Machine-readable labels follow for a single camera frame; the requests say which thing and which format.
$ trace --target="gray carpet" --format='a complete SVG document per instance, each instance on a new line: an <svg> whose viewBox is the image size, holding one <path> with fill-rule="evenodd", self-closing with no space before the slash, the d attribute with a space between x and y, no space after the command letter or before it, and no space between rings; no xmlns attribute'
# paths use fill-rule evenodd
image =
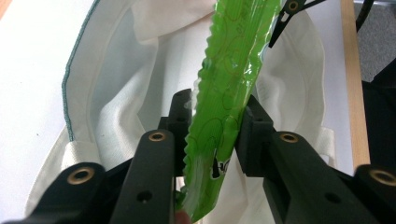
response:
<svg viewBox="0 0 396 224"><path fill-rule="evenodd" d="M360 10L361 4L355 3L356 16ZM396 5L373 5L358 39L362 79L372 81L396 58Z"/></svg>

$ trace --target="green plastic package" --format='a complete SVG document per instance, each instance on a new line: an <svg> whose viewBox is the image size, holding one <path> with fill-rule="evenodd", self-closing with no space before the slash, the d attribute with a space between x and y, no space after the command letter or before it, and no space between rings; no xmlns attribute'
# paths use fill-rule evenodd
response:
<svg viewBox="0 0 396 224"><path fill-rule="evenodd" d="M280 0L219 0L199 71L196 114L185 148L177 209L195 222L216 205L248 97L262 66Z"/></svg>

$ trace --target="white tote bag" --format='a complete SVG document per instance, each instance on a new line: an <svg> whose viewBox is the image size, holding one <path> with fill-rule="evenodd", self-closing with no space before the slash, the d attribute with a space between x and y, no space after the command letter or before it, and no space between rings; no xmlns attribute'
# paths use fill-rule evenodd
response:
<svg viewBox="0 0 396 224"><path fill-rule="evenodd" d="M67 127L32 188L26 214L63 169L82 161L107 170L130 159L140 136L167 116L172 96L193 88L205 57L214 0L97 0L63 84ZM323 128L324 53L312 21L296 15L268 49L254 94L279 131L305 137L334 165ZM262 178L246 178L233 155L218 205L203 223L274 222Z"/></svg>

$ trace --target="white tabletop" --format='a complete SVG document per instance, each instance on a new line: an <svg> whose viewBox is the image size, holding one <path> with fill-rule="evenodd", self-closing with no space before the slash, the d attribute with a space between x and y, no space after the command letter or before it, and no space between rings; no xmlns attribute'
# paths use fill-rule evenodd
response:
<svg viewBox="0 0 396 224"><path fill-rule="evenodd" d="M23 218L44 160L64 127L64 68L93 0L12 1L0 20L0 222ZM340 0L308 10L325 48L324 125L336 164L352 174Z"/></svg>

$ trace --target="white cloth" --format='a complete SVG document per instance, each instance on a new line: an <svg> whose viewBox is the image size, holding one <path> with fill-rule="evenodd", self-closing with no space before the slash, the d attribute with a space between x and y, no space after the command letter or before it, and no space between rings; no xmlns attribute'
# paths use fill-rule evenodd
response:
<svg viewBox="0 0 396 224"><path fill-rule="evenodd" d="M73 141L68 143L63 131L37 177L27 213L62 169L79 161L97 161L110 169L134 155L140 136L167 115L172 95L193 87L210 35L212 3L94 3L66 73ZM321 127L323 48L305 13L292 21L267 51L257 93L278 130L301 134L332 163L332 131ZM219 203L203 222L257 223L272 221L270 214L262 179L245 178L233 157Z"/></svg>

